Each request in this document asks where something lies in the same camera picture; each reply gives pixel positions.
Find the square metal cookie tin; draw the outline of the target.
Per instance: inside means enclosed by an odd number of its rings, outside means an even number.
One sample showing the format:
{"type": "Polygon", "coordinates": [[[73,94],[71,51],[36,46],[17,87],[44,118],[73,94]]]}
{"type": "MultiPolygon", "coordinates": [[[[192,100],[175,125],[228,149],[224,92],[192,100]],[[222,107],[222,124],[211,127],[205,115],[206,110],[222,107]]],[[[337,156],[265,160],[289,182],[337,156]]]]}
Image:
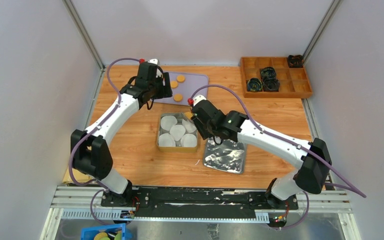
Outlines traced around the square metal cookie tin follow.
{"type": "Polygon", "coordinates": [[[159,119],[156,147],[163,153],[195,153],[198,130],[190,112],[163,113],[159,119]]]}

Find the lavender plastic tray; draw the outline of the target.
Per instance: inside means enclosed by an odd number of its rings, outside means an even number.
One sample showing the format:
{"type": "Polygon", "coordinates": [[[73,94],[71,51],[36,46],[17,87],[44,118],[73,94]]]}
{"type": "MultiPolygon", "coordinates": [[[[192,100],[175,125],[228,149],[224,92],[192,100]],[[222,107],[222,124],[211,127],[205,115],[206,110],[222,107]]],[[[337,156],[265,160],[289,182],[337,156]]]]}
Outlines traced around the lavender plastic tray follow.
{"type": "Polygon", "coordinates": [[[182,94],[183,100],[181,102],[175,102],[172,96],[169,98],[156,99],[154,101],[155,103],[189,106],[188,99],[191,97],[191,95],[200,87],[206,86],[209,84],[209,77],[205,74],[176,72],[176,71],[169,71],[168,73],[171,81],[177,81],[176,77],[178,75],[185,76],[185,81],[178,82],[178,87],[172,89],[173,96],[175,94],[182,94]]]}

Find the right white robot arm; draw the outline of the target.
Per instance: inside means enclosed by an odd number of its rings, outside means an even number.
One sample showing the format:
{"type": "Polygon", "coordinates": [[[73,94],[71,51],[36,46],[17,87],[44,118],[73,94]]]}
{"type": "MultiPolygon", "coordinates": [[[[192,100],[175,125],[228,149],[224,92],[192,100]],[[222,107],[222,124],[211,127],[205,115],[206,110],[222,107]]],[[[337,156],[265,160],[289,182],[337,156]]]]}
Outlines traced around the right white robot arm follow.
{"type": "Polygon", "coordinates": [[[266,204],[278,209],[285,201],[302,191],[320,194],[332,165],[325,141],[295,139],[266,128],[243,113],[232,110],[224,114],[203,95],[189,99],[192,121],[201,137],[220,138],[258,147],[276,155],[292,166],[287,175],[274,178],[265,192],[266,204]]]}

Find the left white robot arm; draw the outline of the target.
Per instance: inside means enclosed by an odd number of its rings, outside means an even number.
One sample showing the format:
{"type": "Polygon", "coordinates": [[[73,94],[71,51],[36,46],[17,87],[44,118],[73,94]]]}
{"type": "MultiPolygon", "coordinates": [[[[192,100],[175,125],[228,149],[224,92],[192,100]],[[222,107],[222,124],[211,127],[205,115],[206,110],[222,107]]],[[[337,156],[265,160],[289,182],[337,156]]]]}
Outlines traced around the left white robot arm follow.
{"type": "Polygon", "coordinates": [[[118,89],[109,81],[117,97],[105,113],[86,129],[76,129],[70,136],[70,177],[74,177],[74,170],[92,177],[93,181],[114,193],[115,202],[122,207],[129,206],[133,201],[132,183],[113,167],[109,149],[111,141],[143,106],[151,110],[155,100],[173,95],[170,75],[162,70],[158,59],[137,59],[137,62],[137,74],[124,87],[118,89]]]}

